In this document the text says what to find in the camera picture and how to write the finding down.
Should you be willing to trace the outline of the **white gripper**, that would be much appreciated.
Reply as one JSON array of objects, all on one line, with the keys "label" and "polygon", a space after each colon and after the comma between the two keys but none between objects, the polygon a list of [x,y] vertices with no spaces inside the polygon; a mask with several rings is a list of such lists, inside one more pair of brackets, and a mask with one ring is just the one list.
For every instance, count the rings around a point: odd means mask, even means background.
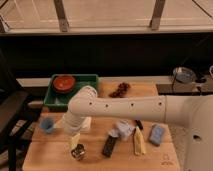
[{"label": "white gripper", "polygon": [[75,115],[64,115],[62,117],[62,127],[64,131],[72,136],[69,139],[69,145],[71,150],[77,147],[80,139],[80,134],[77,133],[79,133],[84,128],[86,122],[86,117],[78,117]]}]

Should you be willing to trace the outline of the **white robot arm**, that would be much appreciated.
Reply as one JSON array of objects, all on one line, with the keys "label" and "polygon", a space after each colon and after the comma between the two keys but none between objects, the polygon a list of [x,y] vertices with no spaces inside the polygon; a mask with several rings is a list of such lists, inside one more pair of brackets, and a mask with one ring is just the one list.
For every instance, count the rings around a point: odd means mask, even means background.
[{"label": "white robot arm", "polygon": [[213,171],[213,95],[99,98],[93,87],[84,86],[68,102],[62,126],[74,136],[91,116],[186,126],[189,134],[184,171]]}]

